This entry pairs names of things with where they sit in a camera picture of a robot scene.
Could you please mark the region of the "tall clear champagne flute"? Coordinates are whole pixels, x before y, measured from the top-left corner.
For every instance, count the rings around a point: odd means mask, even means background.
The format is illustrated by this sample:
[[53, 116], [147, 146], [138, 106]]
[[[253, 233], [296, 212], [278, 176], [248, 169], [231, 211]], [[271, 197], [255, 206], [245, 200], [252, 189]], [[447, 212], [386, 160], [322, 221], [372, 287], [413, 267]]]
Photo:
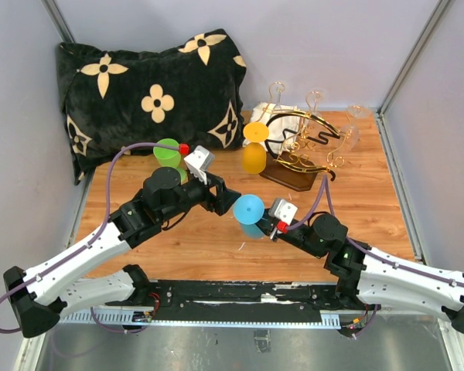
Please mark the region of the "tall clear champagne flute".
[[346, 109], [348, 123], [339, 130], [339, 149], [349, 152], [354, 149], [360, 139], [359, 124], [371, 115], [371, 110], [361, 104], [351, 104]]

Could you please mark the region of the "short clear wine glass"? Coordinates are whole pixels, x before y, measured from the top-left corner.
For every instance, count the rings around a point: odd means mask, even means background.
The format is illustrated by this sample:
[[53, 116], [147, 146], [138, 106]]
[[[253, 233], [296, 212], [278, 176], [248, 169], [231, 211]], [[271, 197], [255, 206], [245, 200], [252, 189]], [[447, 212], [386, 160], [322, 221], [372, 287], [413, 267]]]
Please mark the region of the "short clear wine glass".
[[[325, 95], [326, 91], [320, 87], [311, 89], [305, 96], [305, 102], [308, 106], [306, 112], [310, 115], [322, 117], [322, 114], [319, 111], [319, 104]], [[314, 121], [308, 118], [303, 118], [302, 123], [305, 129], [305, 133], [312, 137], [316, 137], [319, 132], [325, 129], [318, 121]]]

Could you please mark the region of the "gold and black wine glass rack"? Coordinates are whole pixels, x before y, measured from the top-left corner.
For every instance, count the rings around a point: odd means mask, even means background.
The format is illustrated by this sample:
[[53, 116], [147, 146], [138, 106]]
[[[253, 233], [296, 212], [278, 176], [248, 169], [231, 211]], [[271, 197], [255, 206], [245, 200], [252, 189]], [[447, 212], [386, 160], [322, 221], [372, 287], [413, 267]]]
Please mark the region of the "gold and black wine glass rack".
[[[275, 85], [282, 85], [285, 88], [282, 82], [275, 81], [270, 84], [268, 92]], [[265, 169], [258, 175], [298, 192], [309, 191], [318, 175], [327, 175], [329, 180], [333, 181], [336, 178], [336, 170], [345, 165], [344, 155], [348, 153], [339, 149], [339, 130], [348, 123], [347, 116], [347, 122], [338, 128], [323, 116], [308, 114], [307, 108], [305, 110], [297, 108], [296, 111], [276, 111], [268, 120], [267, 127], [280, 117], [300, 117], [297, 131], [288, 130], [291, 135], [284, 136], [278, 154], [270, 149], [268, 139], [261, 143], [265, 148], [267, 161]], [[305, 133], [303, 118], [318, 121], [325, 129], [316, 137], [312, 137]]]

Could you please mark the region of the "blue plastic goblet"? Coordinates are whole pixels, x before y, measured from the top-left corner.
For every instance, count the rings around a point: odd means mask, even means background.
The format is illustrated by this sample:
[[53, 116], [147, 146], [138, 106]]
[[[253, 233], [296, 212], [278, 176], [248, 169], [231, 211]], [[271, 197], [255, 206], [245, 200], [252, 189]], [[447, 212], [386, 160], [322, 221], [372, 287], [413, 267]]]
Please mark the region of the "blue plastic goblet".
[[239, 197], [234, 204], [233, 215], [247, 237], [261, 239], [264, 236], [256, 225], [264, 215], [264, 203], [261, 198], [252, 194]]

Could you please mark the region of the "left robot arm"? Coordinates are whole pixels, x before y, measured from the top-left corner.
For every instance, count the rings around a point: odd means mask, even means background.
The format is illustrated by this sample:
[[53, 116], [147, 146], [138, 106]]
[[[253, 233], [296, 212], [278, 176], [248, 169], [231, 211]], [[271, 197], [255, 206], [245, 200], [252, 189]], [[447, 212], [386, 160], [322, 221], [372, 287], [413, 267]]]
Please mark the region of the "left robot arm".
[[161, 233], [165, 223], [185, 216], [193, 207], [222, 216], [240, 195], [209, 172], [191, 175], [181, 183], [176, 169], [158, 168], [132, 200], [109, 213], [97, 229], [71, 248], [35, 267], [14, 266], [3, 274], [17, 332], [31, 339], [76, 311], [108, 302], [143, 305], [150, 287], [139, 266], [125, 267], [106, 278], [87, 279], [86, 274]]

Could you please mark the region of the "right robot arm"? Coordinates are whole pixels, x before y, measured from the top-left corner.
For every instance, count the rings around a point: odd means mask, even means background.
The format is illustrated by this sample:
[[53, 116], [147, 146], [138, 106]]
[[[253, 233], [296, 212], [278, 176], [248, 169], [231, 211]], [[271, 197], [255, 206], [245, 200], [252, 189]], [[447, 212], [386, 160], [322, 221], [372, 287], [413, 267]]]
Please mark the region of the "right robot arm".
[[401, 259], [348, 236], [335, 216], [324, 212], [311, 223], [288, 226], [269, 214], [256, 227], [325, 260], [338, 281], [336, 303], [417, 311], [451, 323], [464, 335], [464, 271], [451, 271]]

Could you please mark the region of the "brown tinted clear goblet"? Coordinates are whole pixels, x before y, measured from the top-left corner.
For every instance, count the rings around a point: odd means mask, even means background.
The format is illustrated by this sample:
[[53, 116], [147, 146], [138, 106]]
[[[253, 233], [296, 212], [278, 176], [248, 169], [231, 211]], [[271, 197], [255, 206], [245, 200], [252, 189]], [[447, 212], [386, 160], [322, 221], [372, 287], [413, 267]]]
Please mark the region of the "brown tinted clear goblet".
[[275, 85], [269, 90], [271, 98], [270, 112], [272, 114], [281, 110], [281, 94], [284, 90], [285, 88], [282, 85]]

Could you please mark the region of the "yellow plastic goblet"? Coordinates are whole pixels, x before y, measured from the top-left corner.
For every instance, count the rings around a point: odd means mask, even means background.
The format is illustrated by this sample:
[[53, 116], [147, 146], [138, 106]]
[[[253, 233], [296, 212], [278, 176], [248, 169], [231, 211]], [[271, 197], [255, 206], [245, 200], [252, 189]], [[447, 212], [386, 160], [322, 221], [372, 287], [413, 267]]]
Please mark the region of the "yellow plastic goblet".
[[242, 166], [249, 174], [259, 174], [266, 167], [267, 155], [261, 143], [268, 139], [268, 127], [259, 121], [253, 121], [244, 127], [243, 133], [249, 143], [244, 148]]

